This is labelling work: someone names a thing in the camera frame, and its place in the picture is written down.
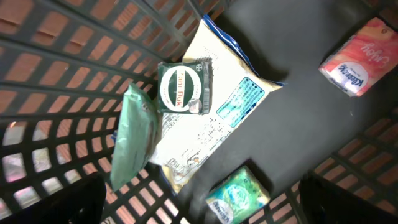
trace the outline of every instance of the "barcode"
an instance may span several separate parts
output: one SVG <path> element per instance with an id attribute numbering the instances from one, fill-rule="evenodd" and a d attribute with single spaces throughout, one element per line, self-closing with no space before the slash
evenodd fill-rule
<path id="1" fill-rule="evenodd" d="M 203 92 L 203 113 L 207 114 L 210 110 L 210 89 L 205 88 Z"/>

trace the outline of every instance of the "green tissue pack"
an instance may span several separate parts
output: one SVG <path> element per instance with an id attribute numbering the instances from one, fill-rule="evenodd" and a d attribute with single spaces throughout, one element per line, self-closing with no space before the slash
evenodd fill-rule
<path id="1" fill-rule="evenodd" d="M 238 169 L 206 198 L 222 224 L 241 223 L 268 202 L 268 192 L 247 166 Z"/>
<path id="2" fill-rule="evenodd" d="M 208 114 L 210 73 L 208 62 L 160 63 L 159 111 Z"/>
<path id="3" fill-rule="evenodd" d="M 112 159 L 111 183 L 120 189 L 144 168 L 155 148 L 158 127 L 152 100 L 130 83 L 123 96 L 118 134 Z"/>

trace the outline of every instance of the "black surface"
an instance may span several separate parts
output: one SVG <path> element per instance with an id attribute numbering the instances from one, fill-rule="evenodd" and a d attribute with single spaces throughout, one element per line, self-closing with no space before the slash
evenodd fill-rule
<path id="1" fill-rule="evenodd" d="M 360 98 L 350 98 L 318 71 L 373 14 L 359 0 L 252 0 L 237 1 L 216 21 L 261 75 L 287 85 L 271 93 L 182 189 L 179 197 L 192 199 L 194 217 L 206 211 L 211 186 L 246 159 L 268 176 L 275 196 L 389 112 L 398 99 L 397 69 Z M 214 218 L 206 214 L 206 220 Z"/>

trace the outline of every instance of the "plastic wrapper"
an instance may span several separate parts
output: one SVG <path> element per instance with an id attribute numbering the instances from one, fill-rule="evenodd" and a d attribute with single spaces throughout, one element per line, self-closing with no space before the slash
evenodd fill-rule
<path id="1" fill-rule="evenodd" d="M 241 223 L 268 202 L 268 192 L 246 166 L 238 169 L 206 198 L 222 224 Z"/>
<path id="2" fill-rule="evenodd" d="M 160 63 L 159 111 L 207 114 L 210 108 L 209 63 Z"/>
<path id="3" fill-rule="evenodd" d="M 398 64 L 398 34 L 378 18 L 370 20 L 320 71 L 349 96 L 361 96 Z"/>
<path id="4" fill-rule="evenodd" d="M 260 78 L 239 45 L 208 16 L 182 61 L 209 62 L 213 76 L 208 114 L 163 114 L 162 139 L 150 161 L 169 167 L 164 174 L 176 192 L 270 92 L 282 87 Z"/>
<path id="5" fill-rule="evenodd" d="M 155 146 L 157 122 L 156 109 L 149 96 L 130 83 L 123 96 L 113 153 L 113 190 L 129 182 L 146 165 Z"/>

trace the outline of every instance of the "pink package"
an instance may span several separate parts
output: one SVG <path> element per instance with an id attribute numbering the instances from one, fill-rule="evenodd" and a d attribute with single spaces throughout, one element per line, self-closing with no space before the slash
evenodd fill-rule
<path id="1" fill-rule="evenodd" d="M 319 70 L 349 96 L 361 96 L 398 64 L 398 34 L 370 20 Z"/>

